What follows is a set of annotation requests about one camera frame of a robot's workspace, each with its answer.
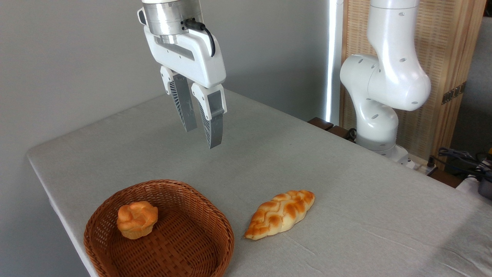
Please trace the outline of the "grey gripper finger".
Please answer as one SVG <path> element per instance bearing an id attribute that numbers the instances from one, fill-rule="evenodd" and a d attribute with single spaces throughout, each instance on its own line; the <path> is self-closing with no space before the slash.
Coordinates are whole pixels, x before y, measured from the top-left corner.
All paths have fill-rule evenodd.
<path id="1" fill-rule="evenodd" d="M 184 129 L 186 132 L 194 130 L 197 124 L 187 78 L 164 65 L 161 66 L 160 74 L 165 91 L 172 97 Z"/>
<path id="2" fill-rule="evenodd" d="M 212 149 L 223 140 L 223 114 L 227 112 L 224 88 L 221 84 L 206 88 L 193 83 L 191 90 L 198 100 L 204 133 Z"/>

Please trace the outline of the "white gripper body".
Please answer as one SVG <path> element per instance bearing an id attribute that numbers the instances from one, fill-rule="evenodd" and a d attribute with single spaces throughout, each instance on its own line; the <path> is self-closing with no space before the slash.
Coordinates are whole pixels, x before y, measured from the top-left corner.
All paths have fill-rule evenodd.
<path id="1" fill-rule="evenodd" d="M 175 44 L 165 43 L 144 28 L 146 40 L 155 61 L 206 88 L 222 84 L 226 79 L 223 56 L 215 39 L 216 52 L 206 33 L 190 30 L 176 35 Z"/>

